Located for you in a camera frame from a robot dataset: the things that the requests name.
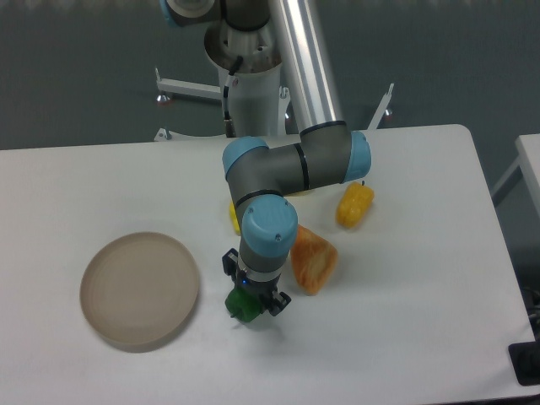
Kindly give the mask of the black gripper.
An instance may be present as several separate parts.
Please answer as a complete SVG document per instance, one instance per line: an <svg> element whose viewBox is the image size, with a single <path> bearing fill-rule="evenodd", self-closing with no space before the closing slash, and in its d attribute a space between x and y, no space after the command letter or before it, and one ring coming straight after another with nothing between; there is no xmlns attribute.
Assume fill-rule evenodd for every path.
<svg viewBox="0 0 540 405"><path fill-rule="evenodd" d="M239 252L235 248L222 256L224 274L231 278L235 287L256 298L271 316L280 314L291 302L289 295L278 291L281 273L256 273L255 278L249 278L250 268L238 265L238 258Z"/></svg>

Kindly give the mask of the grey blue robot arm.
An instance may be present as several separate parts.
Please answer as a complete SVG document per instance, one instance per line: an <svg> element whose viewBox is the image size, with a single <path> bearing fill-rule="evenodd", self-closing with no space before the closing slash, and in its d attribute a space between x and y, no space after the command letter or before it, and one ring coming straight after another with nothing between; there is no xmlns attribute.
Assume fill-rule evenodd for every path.
<svg viewBox="0 0 540 405"><path fill-rule="evenodd" d="M366 176L370 146L350 131L335 90L315 5L309 1L163 1L168 23L207 24L204 47L220 71L224 177L240 245L223 268L225 305L249 322L290 302L278 290L298 233L296 192Z"/></svg>

